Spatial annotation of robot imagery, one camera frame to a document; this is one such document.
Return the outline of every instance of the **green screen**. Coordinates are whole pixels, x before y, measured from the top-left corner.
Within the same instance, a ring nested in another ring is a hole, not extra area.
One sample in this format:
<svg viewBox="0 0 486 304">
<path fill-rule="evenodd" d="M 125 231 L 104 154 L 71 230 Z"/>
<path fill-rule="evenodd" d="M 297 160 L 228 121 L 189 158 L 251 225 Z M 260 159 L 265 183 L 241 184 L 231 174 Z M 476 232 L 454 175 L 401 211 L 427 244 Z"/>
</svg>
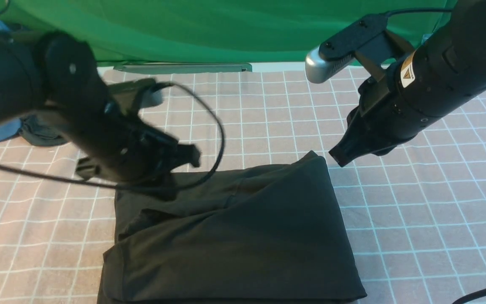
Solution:
<svg viewBox="0 0 486 304">
<path fill-rule="evenodd" d="M 89 42 L 100 65 L 285 62 L 303 61 L 309 50 L 363 15 L 452 5 L 451 0 L 12 0 L 0 18 L 35 30 L 66 31 Z M 389 29 L 417 46 L 423 34 L 443 23 L 440 13 L 409 14 L 392 17 Z"/>
</svg>

